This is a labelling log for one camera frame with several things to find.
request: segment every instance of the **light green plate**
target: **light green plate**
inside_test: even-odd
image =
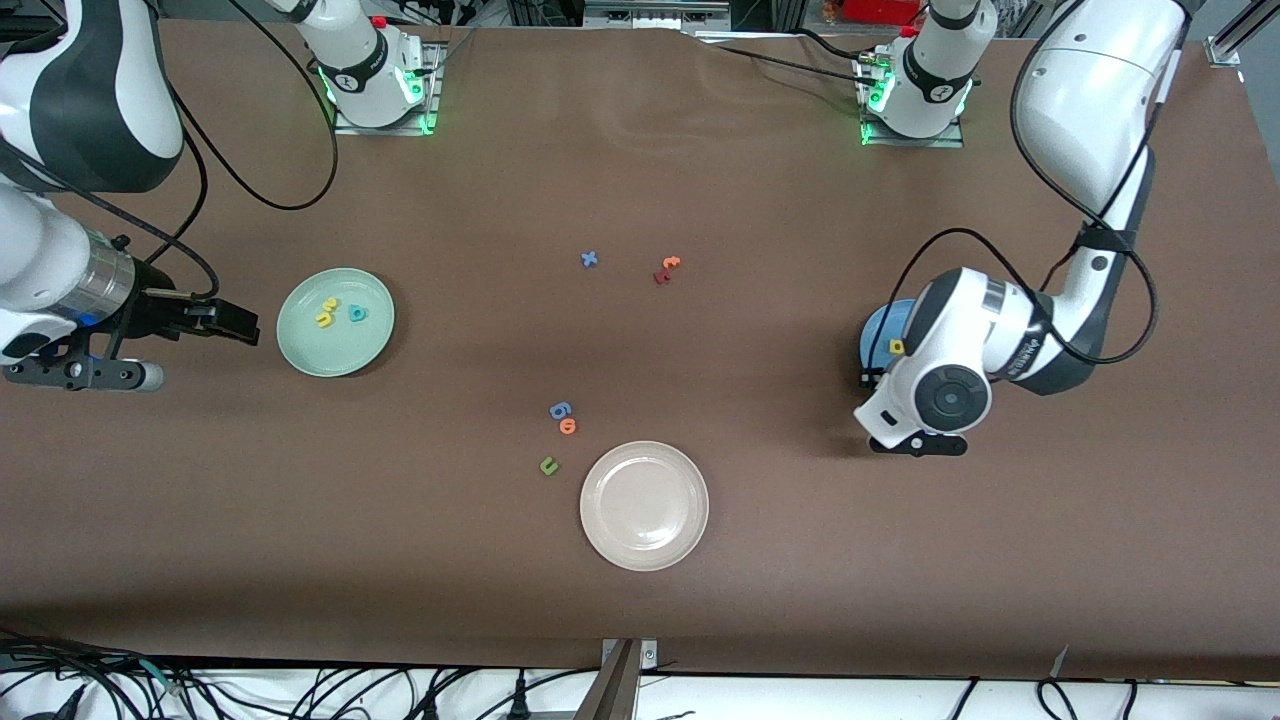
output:
[[[316,315],[330,297],[339,305],[333,324],[321,328]],[[352,322],[352,306],[365,309],[364,320]],[[289,365],[317,378],[337,378],[372,363],[394,325],[396,304],[381,281],[355,268],[334,268],[311,275],[289,293],[275,322],[275,341]]]

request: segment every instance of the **metal cylinder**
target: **metal cylinder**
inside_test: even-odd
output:
[[[90,252],[76,287],[49,307],[50,313],[79,325],[101,323],[129,299],[133,290],[133,258],[111,247],[101,233],[88,231]]]
[[[142,384],[133,392],[155,392],[164,387],[164,368],[146,360],[137,360],[142,365]]]

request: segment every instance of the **white plate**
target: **white plate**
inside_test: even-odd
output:
[[[653,441],[605,452],[582,486],[582,529],[596,552],[618,568],[671,568],[707,529],[707,482],[684,452]]]
[[[339,305],[333,324],[321,328],[316,315],[329,297]],[[355,320],[353,306],[365,309],[365,319]],[[293,288],[275,322],[275,341],[289,365],[317,378],[337,378],[372,363],[394,325],[396,302],[380,279],[365,270],[334,268]]]

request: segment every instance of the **brown paper tablecloth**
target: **brown paper tablecloth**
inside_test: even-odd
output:
[[[841,69],[806,42],[753,47]],[[251,27],[164,44],[251,182],[319,187],[323,124]],[[154,396],[0,387],[0,614],[164,653],[579,665],[649,635],[682,669],[1037,676],[1070,643],[1076,675],[1274,675],[1280,206],[1234,72],[1188,53],[1155,136],[1143,354],[1057,397],[998,387],[964,459],[872,456],[851,416],[854,337],[922,241],[972,225],[1038,278],[1074,237],[1009,133],[1025,51],[983,60],[964,150],[920,151],[860,146],[841,81],[673,32],[483,29],[438,135],[344,137],[319,206],[214,169],[187,241],[262,343],[127,345],[168,369]],[[175,227],[193,195],[187,159],[118,200]],[[997,272],[957,238],[909,284],[960,264]],[[332,266],[383,278],[397,325],[375,366],[317,380],[274,324]],[[1143,299],[1126,278],[1110,350]],[[591,462],[643,438],[712,503],[653,574],[577,519]]]

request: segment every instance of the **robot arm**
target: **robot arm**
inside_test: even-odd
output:
[[[978,60],[996,36],[991,0],[933,0],[915,37],[884,50],[892,76],[868,108],[893,132],[933,137],[960,114]]]
[[[1148,104],[1165,86],[1192,9],[1178,0],[1075,0],[1014,90],[1015,120],[1038,164],[1082,204],[1135,237],[1155,160],[1142,146]],[[895,448],[919,433],[955,434],[991,409],[988,375],[1038,395],[1079,386],[1093,365],[1073,357],[1050,323],[1096,355],[1125,266],[1114,236],[1084,222],[1061,295],[1039,295],[1046,315],[1015,283],[963,268],[936,278],[916,300],[905,354],[855,411],[872,438]]]
[[[406,78],[422,67],[421,38],[374,27],[360,0],[266,1],[297,24],[329,96],[352,124],[390,126],[422,104],[421,85]]]
[[[159,366],[120,342],[220,334],[257,343],[257,316],[173,281],[58,211],[44,191],[143,192],[182,152],[155,15],[143,0],[67,3],[58,37],[0,46],[0,368],[12,382],[148,391]],[[90,338],[110,334],[105,357]]]

